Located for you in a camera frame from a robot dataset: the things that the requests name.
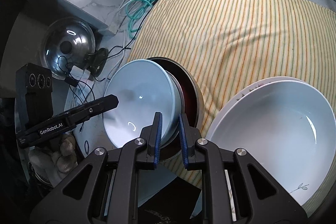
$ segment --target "triangular cutout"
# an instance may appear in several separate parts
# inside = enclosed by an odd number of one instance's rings
[[[275,188],[261,173],[259,173],[256,167],[249,165],[247,168],[250,172],[257,196],[260,200],[273,196],[277,193]]]
[[[92,165],[87,165],[63,190],[63,194],[80,200],[83,196],[86,183],[92,170]]]

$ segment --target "white bowl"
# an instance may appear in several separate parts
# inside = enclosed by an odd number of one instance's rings
[[[103,113],[105,131],[116,148],[140,136],[162,113],[161,144],[174,133],[181,113],[181,98],[175,83],[157,63],[139,59],[121,67],[112,77],[105,96],[118,97],[117,108]]]
[[[303,205],[321,185],[333,161],[335,116],[314,87],[276,81],[236,102],[210,140],[231,151],[247,149]]]

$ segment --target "metal lid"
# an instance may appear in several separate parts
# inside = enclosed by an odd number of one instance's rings
[[[95,37],[91,28],[77,18],[68,17],[52,23],[40,49],[40,59],[52,76],[65,79],[73,65],[84,69],[84,56],[95,52]]]

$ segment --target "screw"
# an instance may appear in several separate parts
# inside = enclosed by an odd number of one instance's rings
[[[197,142],[199,145],[206,145],[208,143],[208,140],[204,138],[200,138],[197,140]]]
[[[246,155],[246,150],[244,148],[238,148],[237,149],[237,154],[240,156],[245,156]]]
[[[136,145],[142,145],[142,144],[145,143],[145,140],[143,138],[137,138],[137,139],[134,140],[134,143]]]
[[[97,155],[97,156],[101,156],[105,153],[105,149],[102,148],[102,147],[98,147],[94,150],[94,153]]]

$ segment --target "yellow striped cloth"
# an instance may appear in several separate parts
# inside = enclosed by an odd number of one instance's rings
[[[308,0],[160,0],[143,25],[129,61],[171,58],[196,79],[204,98],[204,137],[238,91],[271,76],[292,76],[320,90],[335,111],[336,16]],[[181,156],[164,165],[201,187]],[[304,204],[311,215],[335,181],[336,161]]]

